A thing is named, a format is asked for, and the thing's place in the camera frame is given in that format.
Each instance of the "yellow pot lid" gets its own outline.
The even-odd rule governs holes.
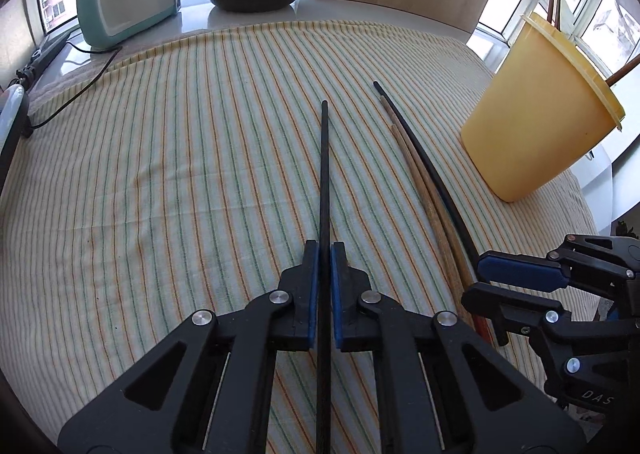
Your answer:
[[[558,31],[558,29],[537,13],[531,13],[530,17],[523,15],[522,18],[524,18],[527,24],[532,26],[538,33],[545,37],[545,39],[551,42],[553,46],[574,66],[574,68],[584,78],[584,81],[587,82],[587,84],[593,89],[593,92],[596,93],[596,96],[600,98],[600,101],[612,117],[616,127],[618,127],[618,130],[622,130],[622,124],[620,122],[625,117],[625,109],[620,105],[616,95],[613,94],[613,91],[609,85],[607,85],[607,82],[604,81],[590,61],[588,61],[588,59],[576,49],[575,44],[569,42],[562,32]]]

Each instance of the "black metal bracket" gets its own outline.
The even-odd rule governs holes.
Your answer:
[[[316,241],[278,289],[240,311],[193,313],[69,420],[65,454],[262,454],[277,351],[316,329]]]
[[[385,454],[577,453],[577,423],[454,313],[406,311],[332,246],[337,347],[372,351]]]

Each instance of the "striped tablecloth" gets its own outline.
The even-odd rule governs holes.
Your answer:
[[[21,141],[2,198],[0,367],[52,439],[189,313],[241,309],[318,235],[330,104],[332,238],[408,310],[453,309],[435,239],[372,82],[414,128],[480,251],[544,255],[592,233],[569,172],[508,205],[458,133],[491,74],[460,42],[393,26],[293,22],[201,34],[113,66]],[[84,84],[36,106],[37,123]],[[574,318],[596,300],[558,297]],[[534,383],[526,341],[503,354]],[[333,356],[333,445],[379,450],[369,354]],[[268,452],[311,453],[315,354],[279,354]]]

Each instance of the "silver screw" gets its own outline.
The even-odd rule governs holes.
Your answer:
[[[438,313],[436,316],[436,320],[440,323],[441,326],[453,326],[458,322],[458,317],[455,313],[450,311],[442,311]]]
[[[579,369],[580,360],[577,358],[569,358],[569,360],[566,361],[566,370],[570,373],[577,373]]]
[[[551,311],[547,311],[546,315],[545,315],[545,319],[547,322],[551,322],[552,324],[554,322],[558,322],[558,313],[556,313],[555,311],[551,310]]]
[[[276,291],[272,291],[270,293],[269,300],[274,304],[284,304],[287,300],[289,300],[289,294],[286,291],[277,289]]]
[[[382,300],[382,295],[377,291],[368,289],[367,291],[362,292],[362,294],[360,295],[360,298],[366,304],[377,304]]]
[[[206,309],[201,309],[200,311],[196,311],[191,316],[191,322],[193,322],[196,326],[206,326],[213,320],[213,315],[210,311]]]

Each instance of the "power cord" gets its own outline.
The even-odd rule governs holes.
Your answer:
[[[95,84],[95,82],[100,80],[100,77],[104,74],[104,72],[113,62],[114,58],[122,50],[122,46],[114,46],[113,48],[105,49],[103,51],[87,51],[84,49],[80,49],[78,46],[76,46],[75,44],[72,44],[71,42],[66,42],[66,43],[69,44],[71,47],[73,47],[73,49],[75,49],[76,51],[79,51],[81,53],[86,53],[87,55],[106,55],[107,53],[111,53],[111,52],[113,52],[113,54],[110,56],[109,60],[107,60],[107,63],[104,65],[104,67],[100,70],[100,72],[91,82],[85,85],[82,88],[82,90],[78,92],[78,94],[76,94],[73,98],[71,98],[71,100],[68,100],[62,107],[60,107],[57,111],[55,111],[51,116],[49,116],[42,123],[38,123],[37,125],[31,125],[30,126],[31,130],[44,127],[47,123],[49,123],[52,119],[54,119],[58,114],[60,114],[63,110],[65,110],[70,104],[74,103],[80,96],[82,96],[89,88],[92,87],[92,85]]]

